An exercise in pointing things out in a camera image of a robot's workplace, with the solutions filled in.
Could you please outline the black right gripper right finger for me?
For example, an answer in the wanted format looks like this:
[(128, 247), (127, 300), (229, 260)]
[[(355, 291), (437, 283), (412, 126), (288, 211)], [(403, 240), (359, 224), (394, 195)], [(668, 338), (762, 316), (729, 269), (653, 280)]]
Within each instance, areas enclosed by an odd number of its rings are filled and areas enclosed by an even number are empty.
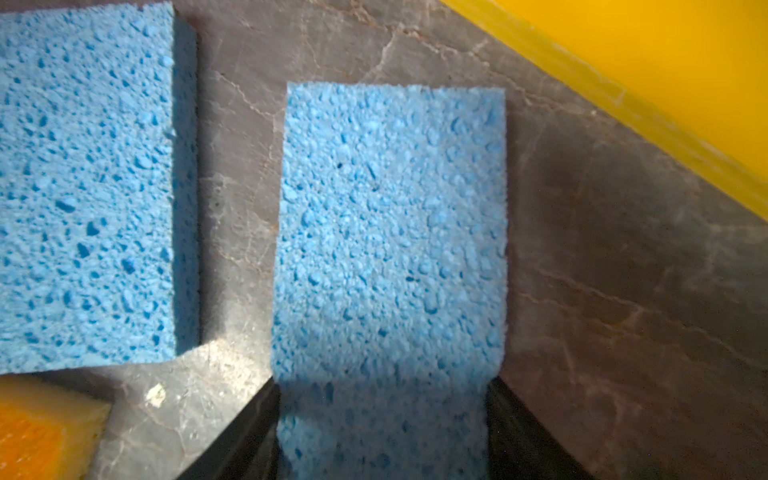
[(499, 377), (486, 394), (492, 479), (593, 480)]

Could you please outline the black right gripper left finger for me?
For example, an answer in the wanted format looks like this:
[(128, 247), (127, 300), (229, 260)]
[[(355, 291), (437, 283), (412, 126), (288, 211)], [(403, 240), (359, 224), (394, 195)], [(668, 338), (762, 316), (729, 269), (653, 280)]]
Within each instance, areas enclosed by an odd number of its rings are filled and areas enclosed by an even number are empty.
[(277, 478), (280, 390), (270, 378), (178, 480)]

